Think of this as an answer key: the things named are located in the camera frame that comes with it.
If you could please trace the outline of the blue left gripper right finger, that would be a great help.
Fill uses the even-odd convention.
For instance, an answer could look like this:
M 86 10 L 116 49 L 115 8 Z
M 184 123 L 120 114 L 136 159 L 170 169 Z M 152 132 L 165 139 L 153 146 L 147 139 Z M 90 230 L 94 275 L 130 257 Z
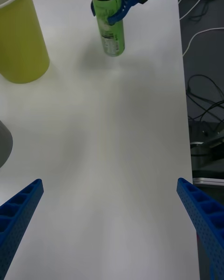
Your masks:
M 183 178 L 176 192 L 200 238 L 210 261 L 210 278 L 224 278 L 224 207 Z

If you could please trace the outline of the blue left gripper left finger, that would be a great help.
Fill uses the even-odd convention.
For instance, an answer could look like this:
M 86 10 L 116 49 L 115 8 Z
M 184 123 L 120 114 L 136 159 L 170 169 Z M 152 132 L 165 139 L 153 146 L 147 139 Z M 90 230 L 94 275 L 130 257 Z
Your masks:
M 0 279 L 8 272 L 20 242 L 44 193 L 36 179 L 0 207 Z

